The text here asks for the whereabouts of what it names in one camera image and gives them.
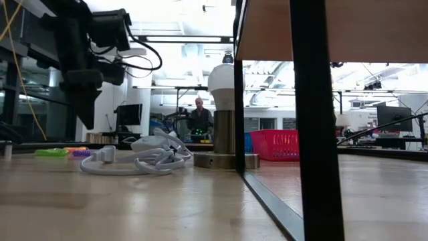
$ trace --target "light bulb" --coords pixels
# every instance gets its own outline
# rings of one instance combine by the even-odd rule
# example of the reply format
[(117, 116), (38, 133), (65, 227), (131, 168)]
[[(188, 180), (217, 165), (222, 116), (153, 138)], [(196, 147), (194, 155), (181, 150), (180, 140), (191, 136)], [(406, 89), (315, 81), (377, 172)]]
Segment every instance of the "light bulb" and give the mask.
[(208, 91), (213, 95), (216, 110), (235, 110), (233, 64), (216, 66), (208, 76)]

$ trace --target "lamp base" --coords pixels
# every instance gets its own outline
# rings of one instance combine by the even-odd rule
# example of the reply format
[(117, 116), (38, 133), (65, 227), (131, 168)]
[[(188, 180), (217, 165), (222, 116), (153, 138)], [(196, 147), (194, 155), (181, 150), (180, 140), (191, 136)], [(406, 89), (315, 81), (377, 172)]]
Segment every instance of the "lamp base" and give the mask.
[[(235, 169), (235, 154), (222, 154), (214, 152), (200, 152), (193, 156), (193, 165), (195, 167), (204, 167), (211, 169)], [(245, 168), (257, 169), (260, 167), (260, 158), (258, 154), (245, 154)]]

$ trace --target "red plastic basket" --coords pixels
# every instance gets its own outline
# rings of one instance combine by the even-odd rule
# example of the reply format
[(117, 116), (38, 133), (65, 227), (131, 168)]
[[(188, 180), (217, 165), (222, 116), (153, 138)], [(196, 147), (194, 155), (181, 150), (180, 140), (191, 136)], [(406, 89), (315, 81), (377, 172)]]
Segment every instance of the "red plastic basket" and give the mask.
[(269, 161), (299, 161), (296, 130), (261, 130), (250, 132), (254, 153)]

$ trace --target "green object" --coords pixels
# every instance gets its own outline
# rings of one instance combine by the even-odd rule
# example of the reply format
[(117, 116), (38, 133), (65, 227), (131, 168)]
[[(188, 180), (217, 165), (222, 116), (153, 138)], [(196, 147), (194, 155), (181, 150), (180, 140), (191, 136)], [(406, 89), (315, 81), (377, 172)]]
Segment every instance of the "green object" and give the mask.
[(62, 149), (36, 150), (34, 154), (38, 157), (65, 157), (68, 155), (68, 151)]

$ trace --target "person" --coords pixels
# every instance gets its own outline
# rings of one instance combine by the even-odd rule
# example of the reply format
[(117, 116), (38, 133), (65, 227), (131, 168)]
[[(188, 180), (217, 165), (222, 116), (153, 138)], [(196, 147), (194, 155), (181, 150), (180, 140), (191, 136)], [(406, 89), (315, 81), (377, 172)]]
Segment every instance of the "person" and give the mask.
[(190, 114), (190, 121), (187, 122), (187, 128), (190, 130), (200, 130), (202, 133), (207, 133), (209, 128), (213, 126), (213, 115), (211, 111), (203, 108), (201, 98), (195, 100), (196, 109)]

